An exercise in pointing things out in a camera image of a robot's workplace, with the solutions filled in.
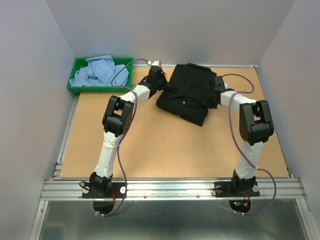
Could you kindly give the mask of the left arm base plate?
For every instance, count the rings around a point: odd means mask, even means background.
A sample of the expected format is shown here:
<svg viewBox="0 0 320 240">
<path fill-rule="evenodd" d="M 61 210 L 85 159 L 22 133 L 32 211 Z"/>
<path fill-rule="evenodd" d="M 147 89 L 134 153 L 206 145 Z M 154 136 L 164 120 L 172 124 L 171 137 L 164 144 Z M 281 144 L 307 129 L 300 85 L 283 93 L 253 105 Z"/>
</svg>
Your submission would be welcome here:
<svg viewBox="0 0 320 240">
<path fill-rule="evenodd" d="M 90 182 L 81 181 L 83 199 L 120 199 L 125 194 L 125 182 L 111 182 L 106 189 L 94 187 Z"/>
</svg>

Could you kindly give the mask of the black long sleeve shirt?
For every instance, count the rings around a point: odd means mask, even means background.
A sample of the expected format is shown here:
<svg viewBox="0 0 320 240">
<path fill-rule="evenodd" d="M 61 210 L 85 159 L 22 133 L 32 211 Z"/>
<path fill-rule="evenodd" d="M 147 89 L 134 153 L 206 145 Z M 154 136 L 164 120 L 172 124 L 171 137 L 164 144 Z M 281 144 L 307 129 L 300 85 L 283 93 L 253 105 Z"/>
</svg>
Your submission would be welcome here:
<svg viewBox="0 0 320 240">
<path fill-rule="evenodd" d="M 212 107 L 210 80 L 216 76 L 208 67 L 178 64 L 170 77 L 169 87 L 163 90 L 156 106 L 201 127 Z"/>
</svg>

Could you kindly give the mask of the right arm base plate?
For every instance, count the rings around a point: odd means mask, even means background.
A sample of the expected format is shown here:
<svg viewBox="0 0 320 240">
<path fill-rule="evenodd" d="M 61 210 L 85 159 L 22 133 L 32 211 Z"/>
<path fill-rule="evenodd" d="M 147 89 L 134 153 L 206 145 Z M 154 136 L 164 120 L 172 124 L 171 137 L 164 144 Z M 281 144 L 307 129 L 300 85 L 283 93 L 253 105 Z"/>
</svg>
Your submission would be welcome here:
<svg viewBox="0 0 320 240">
<path fill-rule="evenodd" d="M 251 197 L 259 197 L 260 192 L 254 191 L 254 184 L 235 185 L 230 181 L 216 181 L 212 194 L 218 198 L 240 198 L 250 195 Z"/>
</svg>

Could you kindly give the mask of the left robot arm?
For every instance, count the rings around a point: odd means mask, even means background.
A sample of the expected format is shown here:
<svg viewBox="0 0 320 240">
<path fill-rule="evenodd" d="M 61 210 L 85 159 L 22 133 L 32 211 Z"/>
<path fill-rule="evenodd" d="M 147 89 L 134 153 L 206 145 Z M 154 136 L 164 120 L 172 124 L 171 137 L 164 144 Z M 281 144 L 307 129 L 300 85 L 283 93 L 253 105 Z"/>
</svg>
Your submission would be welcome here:
<svg viewBox="0 0 320 240">
<path fill-rule="evenodd" d="M 85 188 L 89 193 L 104 198 L 111 193 L 114 161 L 118 147 L 129 131 L 137 106 L 156 92 L 169 86 L 159 60 L 148 62 L 148 75 L 124 95 L 109 98 L 102 119 L 103 143 L 97 165 Z"/>
</svg>

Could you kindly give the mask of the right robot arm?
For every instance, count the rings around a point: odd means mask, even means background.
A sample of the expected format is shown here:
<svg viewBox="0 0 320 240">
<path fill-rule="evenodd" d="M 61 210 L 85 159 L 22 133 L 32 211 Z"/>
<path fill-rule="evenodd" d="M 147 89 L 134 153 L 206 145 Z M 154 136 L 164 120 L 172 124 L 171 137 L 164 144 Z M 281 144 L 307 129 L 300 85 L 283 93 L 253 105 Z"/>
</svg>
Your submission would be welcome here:
<svg viewBox="0 0 320 240">
<path fill-rule="evenodd" d="M 229 128 L 240 159 L 230 181 L 216 181 L 212 194 L 216 197 L 242 197 L 246 194 L 259 196 L 256 182 L 257 164 L 261 151 L 270 136 L 274 134 L 274 124 L 270 105 L 266 100 L 254 100 L 242 92 L 227 88 L 222 76 L 209 80 L 210 99 L 214 105 L 228 107 Z M 236 141 L 232 126 L 232 110 L 239 114 L 239 133 L 242 147 Z"/>
</svg>

